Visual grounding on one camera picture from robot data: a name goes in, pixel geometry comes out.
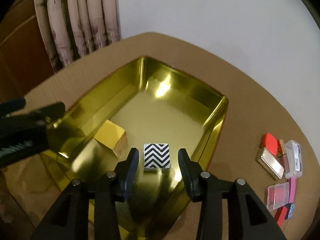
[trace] chevron pattern block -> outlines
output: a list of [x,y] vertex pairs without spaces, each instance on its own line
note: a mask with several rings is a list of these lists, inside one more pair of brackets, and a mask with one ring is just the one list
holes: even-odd
[[169,144],[148,143],[143,145],[144,170],[169,169],[171,167]]

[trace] pile of small items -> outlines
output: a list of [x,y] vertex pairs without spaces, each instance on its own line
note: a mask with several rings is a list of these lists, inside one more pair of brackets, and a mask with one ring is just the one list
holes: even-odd
[[283,175],[286,183],[276,184],[267,188],[267,203],[269,211],[276,210],[275,220],[279,227],[290,219],[294,210],[294,194],[296,179],[302,176],[302,159],[300,145],[290,140],[284,144],[270,133],[266,133],[260,144],[257,161],[270,173],[275,180]]

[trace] wooden cabinet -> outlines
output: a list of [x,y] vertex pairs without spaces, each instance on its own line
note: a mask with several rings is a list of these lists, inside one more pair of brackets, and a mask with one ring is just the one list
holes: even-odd
[[0,23],[0,102],[24,96],[53,74],[34,0],[22,0]]

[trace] gold block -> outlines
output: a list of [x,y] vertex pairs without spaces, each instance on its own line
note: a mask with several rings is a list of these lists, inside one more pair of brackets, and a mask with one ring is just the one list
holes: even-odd
[[94,139],[112,149],[118,157],[128,147],[125,130],[109,120],[104,122]]
[[260,163],[267,172],[275,180],[280,180],[283,176],[284,168],[277,161],[277,159],[267,150],[267,148],[261,148],[258,151],[257,161]]

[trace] clear plastic case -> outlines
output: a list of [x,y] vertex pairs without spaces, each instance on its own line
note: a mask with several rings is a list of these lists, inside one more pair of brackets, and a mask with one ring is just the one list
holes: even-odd
[[278,209],[289,203],[289,182],[275,184],[267,188],[267,209]]
[[286,179],[302,176],[302,158],[300,144],[290,140],[285,145],[287,155],[284,155],[284,176]]

